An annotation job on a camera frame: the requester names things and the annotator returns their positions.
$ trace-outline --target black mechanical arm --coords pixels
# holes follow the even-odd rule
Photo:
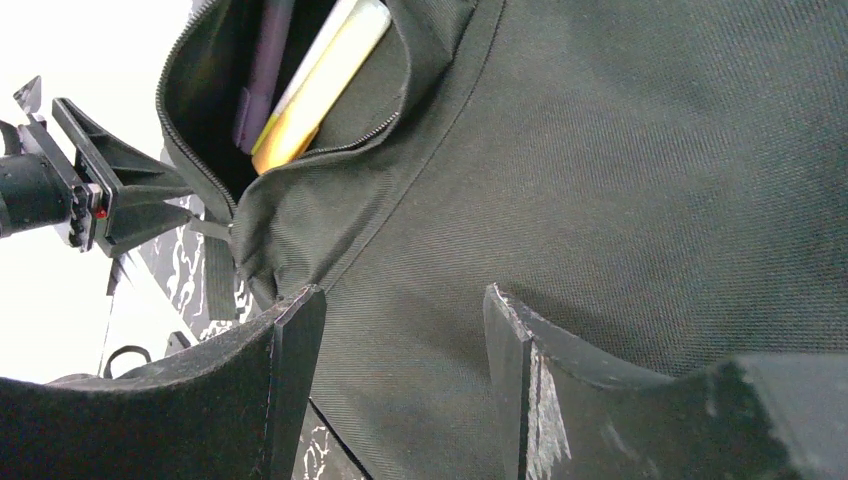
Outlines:
[[[38,115],[41,78],[15,92],[29,123],[0,121],[0,238],[53,225],[80,251],[96,242],[117,257],[173,228],[191,224],[226,239],[228,228],[167,203],[190,195],[177,171],[104,130],[66,98],[53,101],[53,118],[76,149],[71,162]]]

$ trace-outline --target zipper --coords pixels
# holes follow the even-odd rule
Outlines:
[[[389,118],[387,118],[386,120],[383,121],[383,123],[381,123],[379,126],[377,126],[377,128],[375,128],[374,130],[371,130],[370,132],[366,133],[365,135],[359,137],[356,141],[348,143],[347,145],[341,145],[341,146],[338,146],[338,147],[316,148],[315,150],[310,150],[310,151],[304,153],[303,155],[299,156],[294,162],[299,162],[301,160],[307,160],[307,159],[312,158],[316,155],[321,155],[321,154],[324,154],[324,153],[340,152],[340,151],[343,151],[343,150],[351,150],[351,149],[360,147],[365,142],[368,142],[372,138],[374,138],[377,135],[386,131],[386,129],[388,129],[389,126],[392,123],[394,123],[394,121],[399,116],[400,116],[400,112],[395,111],[394,113],[391,114],[391,116],[389,116]]]
[[[231,212],[235,212],[238,207],[233,195],[224,185],[224,182],[215,175],[204,162],[201,160],[197,154],[189,147],[185,140],[183,140],[182,136],[177,132],[176,127],[174,127],[174,122],[171,120],[171,117],[165,112],[165,84],[167,81],[167,76],[170,73],[174,61],[176,60],[177,54],[180,50],[185,46],[188,42],[189,36],[191,36],[196,30],[197,26],[200,22],[206,17],[209,11],[219,2],[219,0],[207,0],[206,3],[200,6],[195,12],[192,13],[186,27],[183,29],[183,32],[177,37],[177,40],[174,42],[174,46],[171,47],[171,51],[168,53],[168,57],[165,60],[165,66],[162,68],[162,75],[159,77],[159,84],[156,86],[156,113],[159,116],[159,122],[162,124],[162,128],[165,131],[165,134],[174,142],[174,145],[177,149],[182,153],[198,170],[206,177],[207,180],[215,187],[216,190],[221,192],[224,195],[224,199],[227,201],[227,205],[230,207]],[[299,162],[301,160],[307,160],[313,158],[317,155],[322,155],[325,153],[334,153],[340,152],[344,150],[351,150],[357,147],[362,146],[366,142],[370,141],[377,135],[386,131],[397,118],[400,116],[400,112],[395,111],[389,116],[386,120],[384,120],[380,125],[377,126],[374,130],[371,130],[367,134],[358,138],[356,141],[348,143],[346,145],[341,145],[337,147],[327,147],[327,148],[319,148],[315,150],[310,150],[297,159],[295,159],[291,164]]]
[[[203,20],[206,15],[212,10],[218,3],[218,0],[207,0],[206,3],[200,6],[196,11],[191,14],[186,27],[183,29],[183,33],[177,37],[177,40],[174,42],[174,46],[171,47],[171,51],[168,53],[168,57],[165,60],[165,66],[162,68],[162,76],[159,77],[159,84],[156,86],[156,113],[159,116],[159,122],[162,124],[163,130],[165,130],[165,134],[174,142],[177,149],[186,157],[188,160],[200,170],[201,173],[209,180],[210,183],[224,195],[224,199],[227,201],[227,205],[230,207],[230,211],[235,212],[236,210],[236,201],[233,198],[230,191],[224,185],[224,182],[218,178],[217,175],[208,167],[200,157],[195,154],[192,149],[186,144],[185,140],[183,140],[182,136],[177,132],[176,127],[174,127],[174,122],[171,120],[171,117],[165,112],[165,83],[167,80],[168,74],[171,72],[173,68],[174,61],[176,60],[177,54],[180,50],[185,47],[188,42],[188,38],[191,34],[193,34],[197,30],[197,26],[200,24],[201,20]]]

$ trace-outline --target white background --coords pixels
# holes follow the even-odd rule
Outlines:
[[[42,76],[41,113],[63,96],[97,123],[159,158],[156,83],[190,0],[0,0],[0,118],[22,123],[12,93]],[[48,130],[66,154],[70,143]],[[80,254],[52,228],[0,240],[0,376],[49,382],[97,373],[111,261]]]

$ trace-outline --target open zipper pocket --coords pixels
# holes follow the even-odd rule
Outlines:
[[[444,25],[427,23],[437,17],[426,10],[440,8],[445,1],[461,7],[452,9],[450,18],[439,19]],[[287,60],[275,96],[282,93],[334,3],[295,3]],[[451,61],[455,47],[451,42],[458,43],[473,11],[465,0],[386,0],[386,4],[392,13],[389,32],[322,122],[313,148],[278,168],[335,161],[341,152],[359,154],[379,145],[436,84]],[[238,92],[250,70],[262,5],[261,0],[204,3],[171,49],[157,87],[157,113],[166,148],[219,221],[232,220],[240,197],[257,177],[249,156],[229,145],[229,139]],[[247,45],[250,53],[245,51]],[[395,87],[386,89],[387,84]],[[377,118],[363,121],[369,115]],[[369,130],[362,133],[347,126],[357,124]]]

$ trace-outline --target purple pen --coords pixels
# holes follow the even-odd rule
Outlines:
[[[250,154],[271,114],[272,97],[283,62],[294,1],[265,0],[250,80],[241,89],[233,125],[233,142],[247,154]]]

